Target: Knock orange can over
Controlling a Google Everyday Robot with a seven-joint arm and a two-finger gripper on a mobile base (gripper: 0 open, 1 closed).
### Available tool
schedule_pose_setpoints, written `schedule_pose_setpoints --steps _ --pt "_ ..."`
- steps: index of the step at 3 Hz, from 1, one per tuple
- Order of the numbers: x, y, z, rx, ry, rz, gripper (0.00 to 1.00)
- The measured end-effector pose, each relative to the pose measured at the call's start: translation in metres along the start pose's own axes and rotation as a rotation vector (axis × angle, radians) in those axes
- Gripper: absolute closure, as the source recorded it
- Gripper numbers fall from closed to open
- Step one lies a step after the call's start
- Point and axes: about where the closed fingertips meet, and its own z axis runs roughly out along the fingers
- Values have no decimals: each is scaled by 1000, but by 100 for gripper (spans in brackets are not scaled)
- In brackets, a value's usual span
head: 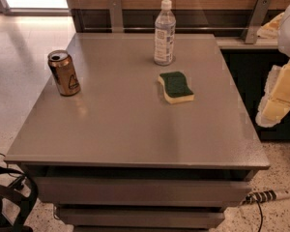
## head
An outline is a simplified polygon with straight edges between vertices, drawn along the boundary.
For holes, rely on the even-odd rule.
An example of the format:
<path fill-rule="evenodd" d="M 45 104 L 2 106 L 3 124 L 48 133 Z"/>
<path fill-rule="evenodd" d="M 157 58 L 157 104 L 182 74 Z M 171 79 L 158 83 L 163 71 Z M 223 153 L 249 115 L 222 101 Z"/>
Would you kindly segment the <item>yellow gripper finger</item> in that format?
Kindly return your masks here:
<path fill-rule="evenodd" d="M 257 36 L 262 39 L 276 39 L 279 29 L 279 24 L 284 16 L 284 13 L 278 14 L 272 20 L 261 26 L 257 31 Z"/>
<path fill-rule="evenodd" d="M 290 60 L 283 67 L 273 65 L 264 91 L 255 122 L 260 127 L 271 128 L 290 111 Z"/>

